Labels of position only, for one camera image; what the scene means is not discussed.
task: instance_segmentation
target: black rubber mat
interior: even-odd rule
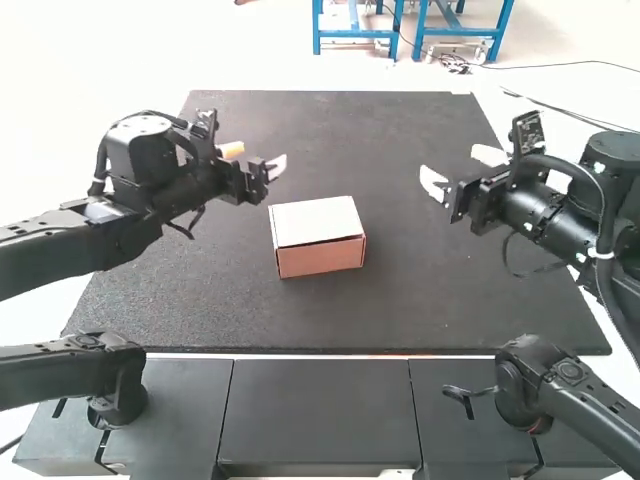
[[[183,110],[218,108],[219,142],[289,155],[268,202],[210,202],[189,241],[165,237],[96,274],[66,331],[108,328],[150,350],[273,353],[491,353],[538,333],[582,354],[610,347],[565,270],[511,277],[506,228],[484,237],[421,189],[426,163],[473,173],[474,143],[497,146],[471,95],[435,92],[194,91]],[[362,269],[278,278],[267,203],[352,195],[367,234]],[[526,241],[515,268],[550,258]]]

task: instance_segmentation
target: wheel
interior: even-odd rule
[[[487,51],[483,47],[476,47],[473,57],[478,65],[482,65],[487,61]]]
[[[427,63],[433,62],[433,54],[434,53],[435,53],[435,48],[429,47],[429,49],[427,50],[427,56],[424,57],[424,61],[427,62]]]

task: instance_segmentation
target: white cable tie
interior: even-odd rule
[[[587,250],[587,255],[591,258],[597,258],[598,260],[611,260],[612,258],[616,258],[616,254],[611,252],[607,253],[598,253],[596,247],[591,247]]]

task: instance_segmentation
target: box lid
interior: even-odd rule
[[[275,248],[364,234],[353,197],[281,203],[269,210]]]

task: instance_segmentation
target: black platform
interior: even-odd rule
[[[132,480],[231,476],[378,476],[415,480],[601,480],[618,469],[556,422],[530,437],[507,426],[491,397],[474,419],[443,384],[490,385],[492,360],[154,359],[151,404],[128,427],[88,426],[86,401],[41,405],[14,462],[38,474]]]
[[[213,201],[195,241],[166,229],[139,259],[95,275],[66,332],[112,329],[149,350],[366,354],[493,353],[538,333],[580,354],[610,353],[567,271],[509,276],[506,229],[478,238],[467,222],[449,226],[421,189],[421,164],[470,174],[482,168],[471,146],[498,145],[473,96],[196,91],[183,114],[213,107],[220,142],[288,153],[268,203],[354,197],[365,266],[279,280],[266,205]],[[524,240],[511,252],[517,269],[550,261]]]

